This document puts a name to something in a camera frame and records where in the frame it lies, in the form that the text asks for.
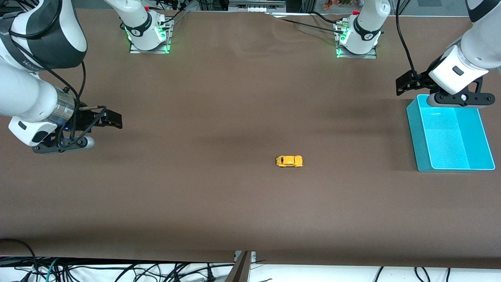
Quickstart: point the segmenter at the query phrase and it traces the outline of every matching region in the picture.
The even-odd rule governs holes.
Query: turquoise plastic container
[[[407,117],[420,172],[494,170],[478,109],[431,107],[429,95],[418,95]]]

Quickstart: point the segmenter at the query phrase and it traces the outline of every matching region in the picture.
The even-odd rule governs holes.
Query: brown tabletop surface
[[[40,256],[231,261],[252,249],[268,263],[499,267],[501,170],[417,171],[405,107],[422,92],[395,95],[409,69],[395,18],[378,59],[360,60],[336,58],[329,32],[262,13],[190,13],[168,55],[129,54],[113,10],[78,16],[82,101],[121,113],[124,128],[41,156],[0,117],[1,237]],[[471,23],[401,25],[424,71]],[[80,86],[80,68],[58,73]],[[485,76],[484,91],[500,88]],[[481,114],[497,161],[501,102]],[[277,168],[279,155],[305,166]]]

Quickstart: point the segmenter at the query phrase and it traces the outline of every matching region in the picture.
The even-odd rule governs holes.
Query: toy car
[[[277,167],[279,168],[300,168],[303,166],[301,156],[279,156],[277,157]]]

